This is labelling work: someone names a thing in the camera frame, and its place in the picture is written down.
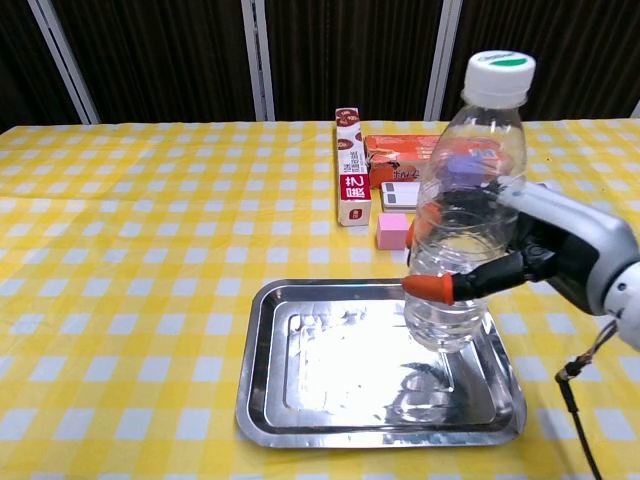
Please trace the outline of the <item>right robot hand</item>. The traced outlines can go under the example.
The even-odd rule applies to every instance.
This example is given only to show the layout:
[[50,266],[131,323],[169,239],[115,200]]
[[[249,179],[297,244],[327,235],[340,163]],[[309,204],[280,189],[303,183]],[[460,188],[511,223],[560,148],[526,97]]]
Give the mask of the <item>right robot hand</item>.
[[546,282],[579,310],[639,316],[639,244],[623,219],[542,185],[471,175],[428,181],[413,224],[405,314],[470,310]]

